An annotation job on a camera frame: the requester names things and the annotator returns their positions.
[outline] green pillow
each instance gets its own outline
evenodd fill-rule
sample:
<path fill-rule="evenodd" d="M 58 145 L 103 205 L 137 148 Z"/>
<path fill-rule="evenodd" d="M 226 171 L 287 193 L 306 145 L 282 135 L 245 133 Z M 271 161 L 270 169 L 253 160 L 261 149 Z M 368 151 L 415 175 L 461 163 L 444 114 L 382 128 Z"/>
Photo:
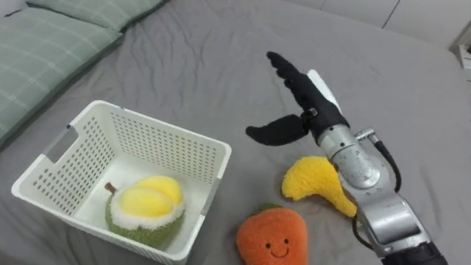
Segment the green pillow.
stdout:
<path fill-rule="evenodd" d="M 27 8 L 0 23 L 0 145 L 121 33 Z"/>
<path fill-rule="evenodd" d="M 39 7 L 121 31 L 142 15 L 160 7 L 165 0 L 26 0 Z"/>

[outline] white laundry basket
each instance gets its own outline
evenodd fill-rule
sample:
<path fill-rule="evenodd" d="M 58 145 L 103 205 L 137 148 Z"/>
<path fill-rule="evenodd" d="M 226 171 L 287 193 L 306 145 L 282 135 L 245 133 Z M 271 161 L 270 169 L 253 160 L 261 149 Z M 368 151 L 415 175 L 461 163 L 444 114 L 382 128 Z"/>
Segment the white laundry basket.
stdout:
<path fill-rule="evenodd" d="M 107 102 L 92 102 L 20 176 L 12 193 L 70 225 L 163 264 L 184 264 L 231 153 L 220 141 Z M 164 250 L 111 233 L 110 192 L 164 174 L 183 187 L 185 218 Z"/>

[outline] green plush shell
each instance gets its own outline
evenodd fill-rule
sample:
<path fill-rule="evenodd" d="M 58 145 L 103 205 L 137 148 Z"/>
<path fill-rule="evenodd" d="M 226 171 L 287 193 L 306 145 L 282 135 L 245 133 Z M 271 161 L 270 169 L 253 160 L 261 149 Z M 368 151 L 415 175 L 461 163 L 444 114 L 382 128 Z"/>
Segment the green plush shell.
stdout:
<path fill-rule="evenodd" d="M 146 244 L 150 247 L 165 247 L 177 234 L 177 231 L 180 229 L 183 223 L 183 216 L 185 215 L 185 212 L 183 212 L 182 216 L 175 219 L 175 221 L 173 221 L 172 223 L 155 230 L 145 229 L 142 227 L 139 227 L 138 229 L 134 230 L 124 229 L 113 224 L 113 220 L 111 219 L 110 203 L 112 198 L 113 195 L 110 196 L 106 204 L 106 223 L 111 232 L 123 236 L 127 239 L 132 239 L 142 244 Z"/>

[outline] plush durian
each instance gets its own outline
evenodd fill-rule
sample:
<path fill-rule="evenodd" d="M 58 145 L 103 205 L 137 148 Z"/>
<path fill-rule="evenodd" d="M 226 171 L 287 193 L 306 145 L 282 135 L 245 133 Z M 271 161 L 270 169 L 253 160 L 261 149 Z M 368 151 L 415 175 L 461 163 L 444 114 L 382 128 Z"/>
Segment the plush durian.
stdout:
<path fill-rule="evenodd" d="M 153 176 L 117 190 L 111 183 L 106 223 L 111 232 L 150 247 L 169 243 L 183 222 L 185 202 L 180 184 L 173 178 Z"/>

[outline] gray bedsheet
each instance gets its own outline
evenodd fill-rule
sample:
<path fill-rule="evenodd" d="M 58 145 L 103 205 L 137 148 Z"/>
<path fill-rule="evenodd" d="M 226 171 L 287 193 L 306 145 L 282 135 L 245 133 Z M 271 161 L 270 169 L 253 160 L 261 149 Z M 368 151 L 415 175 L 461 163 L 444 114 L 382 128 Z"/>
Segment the gray bedsheet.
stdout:
<path fill-rule="evenodd" d="M 241 264 L 236 229 L 267 201 L 305 217 L 309 264 L 379 264 L 328 203 L 282 199 L 285 171 L 302 156 L 321 155 L 310 138 L 271 148 L 245 136 L 247 125 L 300 113 L 265 58 L 268 50 L 303 70 L 315 68 L 354 130 L 378 130 L 402 170 L 402 195 L 450 264 L 468 264 L 470 97 L 456 59 L 418 40 L 278 0 L 173 0 L 130 28 L 119 49 L 0 154 L 2 264 L 153 264 L 10 194 L 23 170 L 94 99 L 232 146 L 189 264 Z"/>

